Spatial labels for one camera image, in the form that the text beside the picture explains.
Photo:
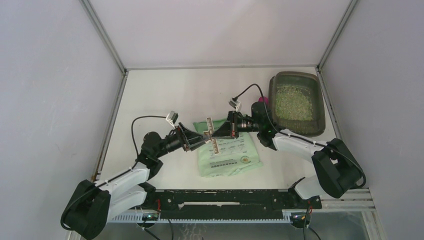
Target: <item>pellets in tray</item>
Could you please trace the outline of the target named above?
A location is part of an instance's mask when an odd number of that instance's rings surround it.
[[[287,120],[312,121],[311,92],[294,85],[278,86],[275,96],[275,114]]]

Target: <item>robotic arm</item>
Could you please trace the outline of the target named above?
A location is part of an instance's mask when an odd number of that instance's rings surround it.
[[[109,220],[145,203],[146,190],[154,189],[146,181],[161,169],[163,163],[160,157],[179,148],[193,151],[213,139],[238,138],[241,132],[257,132],[263,146],[291,152],[313,163],[316,175],[299,179],[288,190],[299,201],[323,194],[340,198],[364,177],[362,169],[340,139],[315,141],[277,126],[270,119],[270,111],[263,102],[255,102],[251,106],[251,116],[229,111],[225,123],[209,134],[191,131],[181,123],[175,125],[177,118],[178,114],[174,112],[166,118],[174,127],[174,134],[161,138],[153,131],[144,136],[140,154],[129,169],[110,179],[80,182],[63,211],[62,227],[78,232],[87,240],[95,238]]]

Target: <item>round logo on bag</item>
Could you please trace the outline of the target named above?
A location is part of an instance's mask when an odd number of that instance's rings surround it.
[[[250,159],[249,159],[249,157],[248,157],[248,156],[242,156],[242,157],[240,158],[240,162],[241,162],[241,163],[243,163],[243,164],[248,164],[248,163],[250,163],[251,161],[250,161]]]

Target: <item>dark green container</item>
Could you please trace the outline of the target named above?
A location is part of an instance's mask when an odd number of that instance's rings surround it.
[[[301,94],[310,100],[312,110],[311,120],[285,119],[277,116],[277,90],[284,86],[296,88]],[[278,123],[278,125],[285,127],[296,134],[307,137],[321,135],[326,129],[323,95],[321,93],[321,86],[317,76],[297,71],[279,72],[269,81],[268,96],[269,106],[272,111],[272,118]]]

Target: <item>light green package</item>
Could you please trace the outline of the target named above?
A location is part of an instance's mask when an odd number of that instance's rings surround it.
[[[225,119],[213,121],[218,129]],[[206,121],[193,123],[198,133],[208,130]],[[247,132],[241,132],[237,139],[217,139],[219,154],[214,154],[212,143],[197,149],[198,167],[202,177],[231,176],[262,167],[255,144]]]

